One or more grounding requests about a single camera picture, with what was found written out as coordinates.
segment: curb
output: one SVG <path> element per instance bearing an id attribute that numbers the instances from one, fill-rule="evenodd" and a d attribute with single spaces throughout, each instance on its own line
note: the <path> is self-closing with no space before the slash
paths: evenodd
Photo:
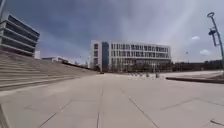
<path id="1" fill-rule="evenodd" d="M 167 80 L 187 81 L 187 82 L 200 82 L 200 83 L 214 83 L 224 84 L 224 80 L 221 79 L 196 79 L 196 78 L 181 78 L 181 77 L 166 77 Z"/>

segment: lamp post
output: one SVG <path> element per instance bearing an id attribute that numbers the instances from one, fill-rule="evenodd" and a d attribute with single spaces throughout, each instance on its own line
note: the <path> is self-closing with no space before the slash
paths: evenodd
<path id="1" fill-rule="evenodd" d="M 220 49 L 221 49 L 221 55 L 222 55 L 222 68 L 223 68 L 223 70 L 224 70 L 224 51 L 223 51 L 223 45 L 222 45 L 222 40 L 221 40 L 220 33 L 219 33 L 218 28 L 217 28 L 217 25 L 216 25 L 216 23 L 215 23 L 214 15 L 215 15 L 214 12 L 210 12 L 210 13 L 208 13 L 208 15 L 207 15 L 208 18 L 211 18 L 212 23 L 213 23 L 213 25 L 214 25 L 214 27 L 210 29 L 208 35 L 212 36 L 212 39 L 213 39 L 213 42 L 214 42 L 215 47 L 218 46 L 218 45 L 220 46 Z M 215 40 L 215 34 L 216 34 L 217 37 L 218 37 L 218 41 L 219 41 L 218 44 L 216 43 L 216 40 Z"/>

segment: pavement joint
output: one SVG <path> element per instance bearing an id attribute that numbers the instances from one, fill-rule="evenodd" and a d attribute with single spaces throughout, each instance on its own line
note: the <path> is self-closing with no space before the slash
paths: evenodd
<path id="1" fill-rule="evenodd" d="M 168 106 L 168 107 L 161 108 L 160 110 L 166 110 L 166 109 L 169 109 L 169 108 L 178 107 L 178 106 L 180 106 L 180 105 L 182 105 L 182 104 L 191 102 L 191 101 L 193 101 L 193 100 L 196 100 L 196 97 L 191 98 L 191 99 L 188 99 L 188 100 L 185 100 L 185 101 L 182 101 L 182 102 L 180 102 L 180 103 L 177 103 L 177 104 L 174 104 L 174 105 L 171 105 L 171 106 Z"/>
<path id="2" fill-rule="evenodd" d="M 218 106 L 224 107 L 224 105 L 222 105 L 222 104 L 218 104 L 218 103 L 214 103 L 214 102 L 211 102 L 211 101 L 202 100 L 200 98 L 196 98 L 196 100 L 201 101 L 201 102 L 205 102 L 205 103 L 209 103 L 209 104 L 213 104 L 213 105 L 218 105 Z"/>
<path id="3" fill-rule="evenodd" d="M 120 90 L 121 90 L 121 92 L 125 95 L 125 96 L 127 96 L 126 95 L 126 93 L 125 93 L 125 91 L 123 90 L 123 89 L 121 89 L 120 88 Z M 152 120 L 152 118 L 150 118 L 135 102 L 134 102 L 134 100 L 130 97 L 130 96 L 127 96 L 128 97 L 128 100 L 149 120 L 149 121 L 151 121 L 154 125 L 155 125 L 155 127 L 156 128 L 160 128 L 153 120 Z"/>
<path id="4" fill-rule="evenodd" d="M 100 121 L 100 113 L 101 113 L 101 108 L 102 108 L 103 92 L 104 92 L 104 86 L 102 86 L 102 90 L 101 90 L 101 94 L 100 94 L 100 103 L 99 103 L 99 109 L 98 109 L 98 113 L 97 113 L 96 128 L 100 128 L 99 121 Z"/>
<path id="5" fill-rule="evenodd" d="M 39 128 L 42 128 L 50 119 L 52 119 L 55 115 L 57 115 L 59 112 L 61 112 L 66 106 L 68 106 L 72 100 L 70 100 L 67 104 L 65 104 L 58 112 L 55 112 L 52 116 L 50 116 L 46 121 L 44 121 Z"/>

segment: blue sky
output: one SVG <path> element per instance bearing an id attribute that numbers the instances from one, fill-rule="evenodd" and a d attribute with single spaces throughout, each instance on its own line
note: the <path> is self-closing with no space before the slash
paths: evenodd
<path id="1" fill-rule="evenodd" d="M 170 45 L 174 61 L 219 59 L 208 36 L 214 11 L 224 39 L 223 0 L 8 0 L 6 11 L 40 32 L 42 57 L 89 58 L 91 40 Z"/>

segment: white building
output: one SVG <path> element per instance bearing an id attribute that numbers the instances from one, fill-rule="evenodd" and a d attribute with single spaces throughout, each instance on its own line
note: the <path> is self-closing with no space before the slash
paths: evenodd
<path id="1" fill-rule="evenodd" d="M 40 34 L 32 27 L 12 16 L 4 13 L 0 23 L 0 49 L 34 57 L 35 48 Z"/>
<path id="2" fill-rule="evenodd" d="M 91 68 L 102 71 L 133 71 L 136 65 L 153 66 L 171 62 L 169 46 L 113 42 L 91 42 Z"/>

